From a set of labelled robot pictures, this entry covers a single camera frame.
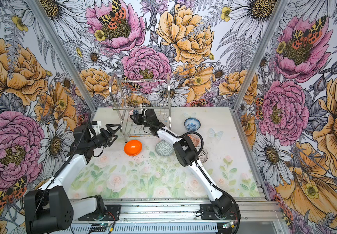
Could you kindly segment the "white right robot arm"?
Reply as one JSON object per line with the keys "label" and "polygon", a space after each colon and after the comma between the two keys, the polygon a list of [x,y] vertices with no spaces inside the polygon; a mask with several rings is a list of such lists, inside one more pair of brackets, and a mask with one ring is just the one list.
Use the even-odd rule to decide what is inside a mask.
{"label": "white right robot arm", "polygon": [[178,162],[183,167],[189,168],[199,179],[218,219],[225,219],[230,215],[233,215],[235,220],[241,218],[240,209],[235,199],[217,186],[199,159],[204,146],[204,140],[199,133],[189,131],[182,135],[175,134],[159,121],[153,109],[143,109],[141,113],[130,115],[130,119],[136,125],[148,127],[153,136],[172,145]]}

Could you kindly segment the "aluminium corner post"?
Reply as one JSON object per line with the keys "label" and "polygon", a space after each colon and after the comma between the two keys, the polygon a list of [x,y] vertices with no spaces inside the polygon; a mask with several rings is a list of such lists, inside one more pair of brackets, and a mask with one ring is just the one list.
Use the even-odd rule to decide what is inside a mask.
{"label": "aluminium corner post", "polygon": [[267,29],[265,30],[263,36],[261,37],[260,43],[257,47],[257,50],[254,54],[251,64],[247,70],[245,80],[241,85],[240,91],[236,96],[236,100],[232,107],[233,112],[236,112],[239,106],[241,105],[241,101],[244,99],[247,89],[253,80],[253,76],[258,67],[258,64],[263,57],[264,51],[266,50],[268,43],[270,42],[272,35],[275,32],[275,29],[279,25],[279,21],[283,16],[287,4],[288,4],[287,0],[277,1],[274,11],[271,15],[270,21],[267,25]]}
{"label": "aluminium corner post", "polygon": [[90,112],[95,114],[97,111],[97,107],[87,91],[74,63],[72,62],[62,40],[60,39],[57,31],[55,29],[54,24],[48,18],[43,6],[41,5],[40,1],[28,1],[27,5],[32,10],[33,14],[35,15],[37,22],[42,26],[43,31],[45,32],[46,36],[48,36],[48,40],[51,42],[52,46],[58,53],[61,61],[63,62],[64,66],[66,67],[67,72],[71,75],[72,79],[74,80],[77,88],[79,89],[83,99],[87,103]]}

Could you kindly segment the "aluminium right corner post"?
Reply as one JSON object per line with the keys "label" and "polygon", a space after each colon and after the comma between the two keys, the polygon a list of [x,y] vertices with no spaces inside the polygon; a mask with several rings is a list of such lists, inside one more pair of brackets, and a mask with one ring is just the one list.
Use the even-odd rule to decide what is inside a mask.
{"label": "aluminium right corner post", "polygon": [[264,51],[266,50],[268,43],[270,42],[272,35],[275,32],[275,29],[279,25],[279,21],[283,16],[287,4],[288,4],[287,0],[277,1],[274,11],[271,15],[270,21],[267,25],[267,29],[265,30],[263,36],[261,37],[260,43],[257,47],[257,50],[254,54],[251,64],[247,70],[245,80],[241,85],[240,91],[236,96],[236,100],[232,107],[233,112],[236,112],[239,106],[241,105],[241,101],[244,99],[247,89],[253,80],[253,76],[258,67],[258,64],[263,57]]}

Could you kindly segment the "grey dotted white bowl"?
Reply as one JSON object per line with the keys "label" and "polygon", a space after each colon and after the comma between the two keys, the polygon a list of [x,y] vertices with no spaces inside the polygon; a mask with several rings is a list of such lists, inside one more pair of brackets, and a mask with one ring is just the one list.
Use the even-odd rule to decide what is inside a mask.
{"label": "grey dotted white bowl", "polygon": [[205,162],[207,162],[209,155],[208,152],[205,148],[203,148],[198,156],[199,160],[201,161],[202,164],[204,164]]}

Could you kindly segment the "blue floral white bowl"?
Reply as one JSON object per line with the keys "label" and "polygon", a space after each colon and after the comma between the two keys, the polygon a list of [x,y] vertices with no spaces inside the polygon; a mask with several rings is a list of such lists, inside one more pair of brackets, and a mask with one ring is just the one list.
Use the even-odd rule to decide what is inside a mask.
{"label": "blue floral white bowl", "polygon": [[197,131],[201,127],[201,122],[197,118],[187,118],[184,121],[184,127],[188,131]]}

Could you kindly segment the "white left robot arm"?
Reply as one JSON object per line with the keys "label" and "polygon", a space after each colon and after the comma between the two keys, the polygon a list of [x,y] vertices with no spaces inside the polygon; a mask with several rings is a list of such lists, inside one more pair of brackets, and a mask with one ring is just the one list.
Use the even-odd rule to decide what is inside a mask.
{"label": "white left robot arm", "polygon": [[71,184],[95,157],[95,149],[111,147],[118,138],[119,124],[106,124],[95,130],[96,124],[75,128],[75,141],[64,164],[40,188],[24,196],[25,224],[28,234],[51,234],[68,229],[83,216],[103,218],[107,211],[101,196],[70,201],[67,192]]}

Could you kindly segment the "aluminium left corner post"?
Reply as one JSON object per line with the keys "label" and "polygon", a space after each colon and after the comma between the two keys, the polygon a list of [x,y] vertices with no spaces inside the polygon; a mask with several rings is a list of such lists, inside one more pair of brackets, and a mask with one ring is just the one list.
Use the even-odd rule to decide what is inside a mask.
{"label": "aluminium left corner post", "polygon": [[74,80],[77,88],[79,89],[83,99],[87,103],[90,112],[95,114],[97,111],[97,107],[87,91],[74,63],[72,62],[62,40],[60,39],[57,31],[55,29],[54,24],[48,18],[43,6],[41,5],[40,1],[28,1],[27,5],[32,10],[33,14],[35,15],[37,22],[42,26],[43,31],[45,32],[46,36],[48,36],[48,40],[51,42],[52,46],[58,53],[61,61],[63,62],[64,66],[66,67],[67,72],[71,75],[72,79]]}

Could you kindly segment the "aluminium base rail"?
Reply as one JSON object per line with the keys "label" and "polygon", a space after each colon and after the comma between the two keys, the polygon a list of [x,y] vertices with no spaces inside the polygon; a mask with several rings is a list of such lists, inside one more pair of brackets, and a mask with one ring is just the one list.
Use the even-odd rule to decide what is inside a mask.
{"label": "aluminium base rail", "polygon": [[287,234],[278,204],[264,197],[236,198],[240,213],[219,219],[208,199],[109,199],[109,217],[75,220],[68,232],[96,226],[115,234]]}

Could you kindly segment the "plain orange bowl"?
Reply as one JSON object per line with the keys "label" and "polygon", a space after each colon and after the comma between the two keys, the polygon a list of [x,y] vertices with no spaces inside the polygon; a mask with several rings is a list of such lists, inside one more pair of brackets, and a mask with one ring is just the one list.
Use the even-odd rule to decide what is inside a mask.
{"label": "plain orange bowl", "polygon": [[142,143],[139,140],[130,140],[124,146],[124,152],[130,157],[137,156],[141,153],[143,148]]}

